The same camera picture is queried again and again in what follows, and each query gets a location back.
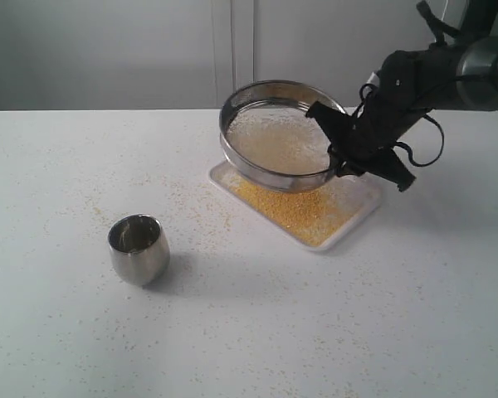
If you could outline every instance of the cabinet door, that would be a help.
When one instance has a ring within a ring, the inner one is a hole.
[[[446,15],[453,24],[461,20],[466,4],[466,0],[428,2],[436,15]],[[343,105],[359,102],[359,87],[389,54],[425,49],[433,40],[418,15],[417,1],[255,1],[255,7],[245,6],[245,11],[236,3],[234,0],[235,71],[244,69],[240,63],[247,66],[240,55],[250,53],[254,55],[255,80],[302,81],[327,91]],[[250,44],[237,34],[239,23],[247,20],[239,12],[254,17],[254,41],[247,40]]]
[[[229,0],[2,0],[0,109],[212,108]]]

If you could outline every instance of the white table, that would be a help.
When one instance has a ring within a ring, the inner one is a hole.
[[[436,116],[439,163],[314,255],[208,183],[217,111],[0,113],[0,397],[498,397],[498,115]],[[137,212],[151,290],[106,246]]]

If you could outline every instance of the cup rim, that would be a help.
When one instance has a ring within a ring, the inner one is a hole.
[[[126,221],[128,221],[130,219],[133,219],[133,218],[148,218],[151,221],[154,221],[154,223],[159,228],[159,236],[157,236],[157,238],[151,243],[151,245],[149,245],[148,247],[144,247],[143,249],[136,250],[136,251],[133,251],[133,252],[119,250],[119,249],[117,249],[116,247],[113,246],[113,244],[111,243],[111,239],[110,238],[115,233],[116,228],[118,228],[124,222],[126,222]],[[157,218],[155,218],[153,216],[150,216],[149,214],[142,214],[142,213],[140,213],[140,214],[132,214],[130,216],[126,216],[126,217],[118,220],[116,223],[114,223],[112,225],[112,227],[109,230],[109,234],[107,234],[107,242],[109,243],[109,247],[110,247],[111,250],[114,250],[114,251],[116,251],[118,253],[121,253],[122,255],[137,255],[139,253],[142,253],[142,252],[146,251],[151,246],[153,246],[156,242],[158,242],[159,239],[160,239],[160,237],[162,236],[162,234],[163,234],[163,227],[160,225],[160,221],[157,220]]]

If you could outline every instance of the plastic tray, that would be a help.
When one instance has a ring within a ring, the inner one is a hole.
[[[347,221],[345,223],[341,223],[341,225],[328,239],[318,246],[312,246],[292,235],[286,228],[283,228],[281,225],[277,224],[266,215],[258,211],[258,209],[254,206],[240,198],[232,189],[242,180],[242,177],[238,175],[236,169],[227,161],[213,167],[208,176],[213,185],[227,193],[228,196],[232,197],[238,203],[252,209],[263,220],[271,223],[288,239],[293,240],[297,245],[300,245],[302,248],[309,251],[328,250],[340,239],[344,238],[349,232],[351,232],[365,219],[365,217],[371,214],[382,201],[382,192],[380,188],[369,180],[361,177],[342,177],[330,180],[330,182],[327,183],[326,189],[330,189],[331,192],[339,193],[339,195],[336,195],[336,206],[340,209],[353,210],[346,214]]]

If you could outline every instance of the metal cup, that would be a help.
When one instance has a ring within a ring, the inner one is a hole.
[[[113,225],[108,239],[113,268],[125,282],[144,286],[168,267],[168,241],[152,216],[125,217]]]

